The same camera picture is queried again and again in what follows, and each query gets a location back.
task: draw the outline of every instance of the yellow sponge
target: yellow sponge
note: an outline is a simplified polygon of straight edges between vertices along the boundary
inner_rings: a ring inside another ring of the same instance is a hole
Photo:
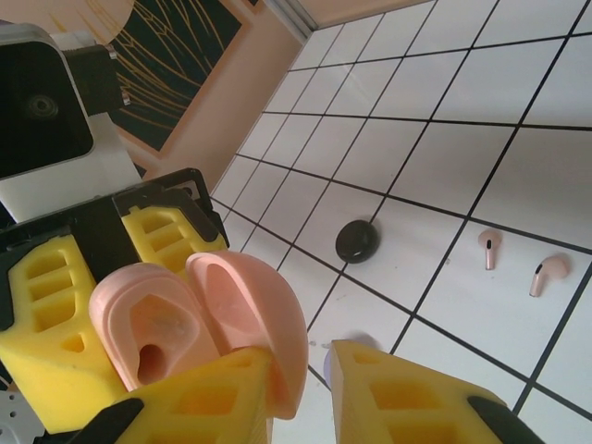
[[[162,265],[182,278],[192,254],[227,249],[221,234],[212,242],[202,239],[178,208],[135,208],[121,221],[142,262]]]
[[[89,318],[94,281],[73,236],[31,250],[8,272],[14,325],[0,357],[50,433],[84,427],[126,392]]]
[[[268,351],[242,349],[134,390],[124,400],[144,407],[117,444],[266,444],[271,364]]]
[[[500,444],[467,402],[489,391],[357,342],[333,341],[338,444]]]

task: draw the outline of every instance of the dark painting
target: dark painting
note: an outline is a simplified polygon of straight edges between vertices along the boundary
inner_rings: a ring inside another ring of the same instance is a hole
[[[136,0],[111,43],[131,98],[113,121],[160,151],[240,28],[218,0]]]

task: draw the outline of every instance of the black puck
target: black puck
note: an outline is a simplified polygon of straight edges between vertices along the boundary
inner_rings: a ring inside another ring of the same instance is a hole
[[[365,220],[354,220],[343,227],[335,241],[337,256],[348,264],[360,264],[370,259],[378,249],[376,228]]]

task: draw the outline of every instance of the tiled floor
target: tiled floor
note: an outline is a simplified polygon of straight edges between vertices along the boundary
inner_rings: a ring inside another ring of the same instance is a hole
[[[548,443],[592,442],[588,3],[437,0],[313,34],[214,192],[231,248],[276,267],[309,326],[275,442],[335,442],[322,363],[361,336],[498,393]],[[356,218],[382,243],[346,266]],[[571,273],[530,297],[554,254]]]

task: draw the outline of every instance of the pink earbud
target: pink earbud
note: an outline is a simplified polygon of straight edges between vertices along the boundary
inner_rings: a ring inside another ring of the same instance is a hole
[[[535,270],[533,283],[530,286],[530,295],[537,298],[541,295],[547,277],[553,279],[563,279],[570,273],[570,267],[567,257],[555,255],[548,257]]]
[[[501,234],[495,229],[486,229],[479,235],[479,245],[485,248],[485,269],[496,267],[496,255],[501,244]]]

